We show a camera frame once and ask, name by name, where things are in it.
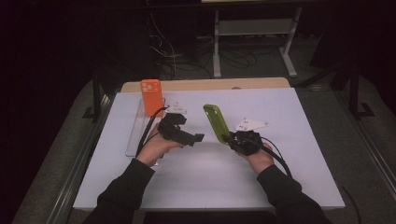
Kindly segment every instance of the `person's left hand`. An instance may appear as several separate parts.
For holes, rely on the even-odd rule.
[[[159,123],[157,123],[148,136],[147,143],[143,146],[136,159],[151,167],[155,162],[174,147],[184,147],[184,145],[164,139],[158,132]]]

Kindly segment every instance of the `green phone case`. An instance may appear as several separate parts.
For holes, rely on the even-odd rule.
[[[226,135],[231,137],[231,135],[219,107],[216,105],[204,105],[204,111],[212,125],[213,131],[215,131],[216,137],[221,143],[228,145],[228,143],[223,140],[222,136]]]

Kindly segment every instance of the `orange object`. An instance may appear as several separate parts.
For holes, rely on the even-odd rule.
[[[158,79],[143,79],[140,81],[140,89],[143,96],[143,104],[147,116],[153,116],[154,113],[163,107],[163,90],[161,82]]]

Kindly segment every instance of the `black sleeve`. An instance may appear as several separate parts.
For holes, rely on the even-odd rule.
[[[267,194],[269,203],[276,208],[280,223],[331,223],[320,206],[302,193],[301,185],[275,165],[262,171],[257,180]]]
[[[131,224],[153,174],[146,164],[133,159],[125,172],[99,195],[96,208],[83,223]]]

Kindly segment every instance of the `white table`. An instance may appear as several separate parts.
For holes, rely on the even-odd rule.
[[[177,101],[187,108],[187,122],[182,130],[204,133],[205,138],[194,147],[173,149],[159,161],[141,209],[272,209],[248,163],[218,142],[205,116],[204,104],[218,105],[229,129],[243,118],[268,121],[270,126],[257,132],[281,150],[304,193],[324,209],[345,206],[294,89],[165,91],[163,96],[166,103]],[[123,92],[116,96],[79,189],[75,208],[94,208],[97,196],[130,163],[125,149],[140,99],[139,92]]]

